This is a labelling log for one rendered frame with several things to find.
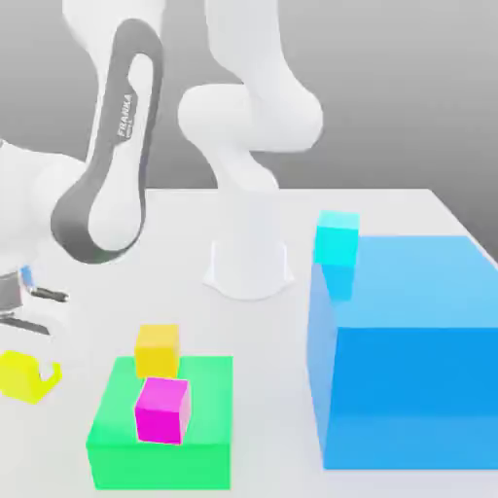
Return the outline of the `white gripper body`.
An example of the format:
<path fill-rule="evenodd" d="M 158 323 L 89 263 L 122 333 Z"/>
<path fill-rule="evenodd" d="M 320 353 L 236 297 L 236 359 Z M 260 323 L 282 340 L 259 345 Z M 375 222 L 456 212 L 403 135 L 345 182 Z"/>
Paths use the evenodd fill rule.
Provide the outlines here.
<path fill-rule="evenodd" d="M 13 350 L 38 360 L 60 360 L 64 321 L 47 313 L 0 313 L 0 352 Z"/>

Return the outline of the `small yellow cube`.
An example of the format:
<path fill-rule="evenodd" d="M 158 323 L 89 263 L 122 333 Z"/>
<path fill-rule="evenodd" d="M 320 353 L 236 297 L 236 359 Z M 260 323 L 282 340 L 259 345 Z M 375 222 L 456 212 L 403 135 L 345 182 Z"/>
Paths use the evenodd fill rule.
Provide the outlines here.
<path fill-rule="evenodd" d="M 36 405 L 61 379 L 59 363 L 53 363 L 51 376 L 43 380 L 36 358 L 13 350 L 0 354 L 0 393 L 6 397 Z"/>

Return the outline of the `small orange cube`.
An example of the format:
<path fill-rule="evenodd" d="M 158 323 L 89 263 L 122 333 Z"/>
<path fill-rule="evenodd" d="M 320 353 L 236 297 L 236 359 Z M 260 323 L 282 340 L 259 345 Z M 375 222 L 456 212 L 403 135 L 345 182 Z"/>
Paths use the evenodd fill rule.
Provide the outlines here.
<path fill-rule="evenodd" d="M 142 325 L 135 342 L 134 357 L 139 378 L 176 378 L 180 360 L 179 326 Z"/>

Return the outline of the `small magenta cube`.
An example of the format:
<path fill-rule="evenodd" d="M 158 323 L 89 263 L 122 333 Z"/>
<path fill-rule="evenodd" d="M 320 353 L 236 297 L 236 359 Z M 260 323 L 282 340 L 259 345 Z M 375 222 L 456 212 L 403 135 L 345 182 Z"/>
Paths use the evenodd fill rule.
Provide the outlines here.
<path fill-rule="evenodd" d="M 134 407 L 141 442 L 181 445 L 192 413 L 191 385 L 186 379 L 149 377 Z"/>

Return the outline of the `small cyan cube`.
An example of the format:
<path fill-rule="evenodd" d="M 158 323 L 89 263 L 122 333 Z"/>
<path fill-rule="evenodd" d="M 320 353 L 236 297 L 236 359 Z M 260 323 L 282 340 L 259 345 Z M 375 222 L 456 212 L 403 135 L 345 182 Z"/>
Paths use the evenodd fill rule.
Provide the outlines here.
<path fill-rule="evenodd" d="M 359 229 L 358 213 L 335 210 L 321 210 L 319 213 L 313 262 L 321 267 L 334 301 L 348 301 L 351 298 Z"/>

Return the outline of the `large green box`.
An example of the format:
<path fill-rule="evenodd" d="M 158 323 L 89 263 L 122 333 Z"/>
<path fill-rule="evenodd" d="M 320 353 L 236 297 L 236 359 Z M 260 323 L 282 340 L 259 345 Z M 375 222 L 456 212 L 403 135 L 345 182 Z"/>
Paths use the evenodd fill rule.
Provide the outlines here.
<path fill-rule="evenodd" d="M 180 445 L 141 442 L 134 405 L 144 381 L 134 358 L 115 360 L 86 448 L 99 490 L 226 490 L 231 487 L 233 360 L 184 356 L 192 415 Z"/>

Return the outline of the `large blue box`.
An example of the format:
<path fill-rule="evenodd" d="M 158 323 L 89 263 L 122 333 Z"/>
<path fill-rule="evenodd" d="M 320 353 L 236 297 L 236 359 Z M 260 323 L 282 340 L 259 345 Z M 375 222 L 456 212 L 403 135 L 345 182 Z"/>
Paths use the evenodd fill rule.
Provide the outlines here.
<path fill-rule="evenodd" d="M 324 468 L 498 471 L 498 268 L 471 239 L 314 263 L 306 363 Z"/>

